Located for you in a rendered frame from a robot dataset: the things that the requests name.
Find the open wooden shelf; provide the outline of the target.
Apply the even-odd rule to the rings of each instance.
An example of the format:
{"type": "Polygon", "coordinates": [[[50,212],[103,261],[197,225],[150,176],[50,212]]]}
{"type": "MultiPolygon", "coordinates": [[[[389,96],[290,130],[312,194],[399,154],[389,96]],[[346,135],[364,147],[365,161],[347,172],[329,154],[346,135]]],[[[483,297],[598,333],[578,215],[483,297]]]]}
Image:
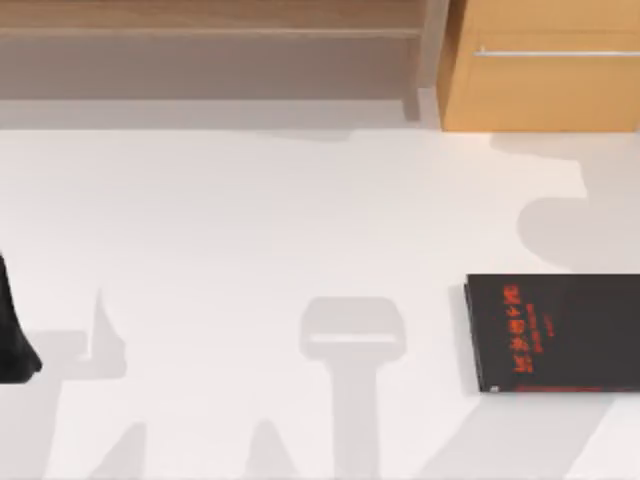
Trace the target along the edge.
{"type": "Polygon", "coordinates": [[[394,100],[434,84],[450,0],[0,0],[0,99],[394,100]]]}

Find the black book with red lettering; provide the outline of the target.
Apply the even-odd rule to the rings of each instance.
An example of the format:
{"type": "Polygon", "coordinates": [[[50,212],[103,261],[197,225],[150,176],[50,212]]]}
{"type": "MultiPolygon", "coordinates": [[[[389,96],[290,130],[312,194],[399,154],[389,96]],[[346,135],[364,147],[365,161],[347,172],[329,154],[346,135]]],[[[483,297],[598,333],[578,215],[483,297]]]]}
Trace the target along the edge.
{"type": "Polygon", "coordinates": [[[470,274],[482,392],[640,392],[640,274],[470,274]]]}

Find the wooden cupboard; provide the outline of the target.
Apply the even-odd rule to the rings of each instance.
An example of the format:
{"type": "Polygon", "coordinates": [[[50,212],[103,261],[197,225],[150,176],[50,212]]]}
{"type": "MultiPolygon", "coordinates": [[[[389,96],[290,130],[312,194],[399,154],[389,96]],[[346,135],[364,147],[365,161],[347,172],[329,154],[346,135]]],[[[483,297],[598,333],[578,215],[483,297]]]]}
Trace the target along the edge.
{"type": "Polygon", "coordinates": [[[640,129],[640,0],[450,0],[437,76],[449,132],[640,129]]]}

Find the wooden drawer front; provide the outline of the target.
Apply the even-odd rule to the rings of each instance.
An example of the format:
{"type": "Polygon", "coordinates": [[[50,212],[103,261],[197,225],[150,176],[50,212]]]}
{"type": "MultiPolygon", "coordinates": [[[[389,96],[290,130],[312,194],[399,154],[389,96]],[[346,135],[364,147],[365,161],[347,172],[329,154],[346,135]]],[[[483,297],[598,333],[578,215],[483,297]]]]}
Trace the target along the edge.
{"type": "Polygon", "coordinates": [[[469,54],[461,126],[488,132],[626,132],[640,123],[640,58],[481,58],[488,50],[640,51],[631,33],[483,33],[469,54]]]}

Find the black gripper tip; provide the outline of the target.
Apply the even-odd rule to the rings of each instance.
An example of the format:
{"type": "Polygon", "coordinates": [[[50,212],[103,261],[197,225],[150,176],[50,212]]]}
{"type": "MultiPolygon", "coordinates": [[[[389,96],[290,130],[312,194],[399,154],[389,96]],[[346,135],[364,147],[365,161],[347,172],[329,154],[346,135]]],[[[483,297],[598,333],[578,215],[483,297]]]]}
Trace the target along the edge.
{"type": "Polygon", "coordinates": [[[43,363],[21,328],[4,257],[0,254],[0,384],[24,384],[43,363]]]}

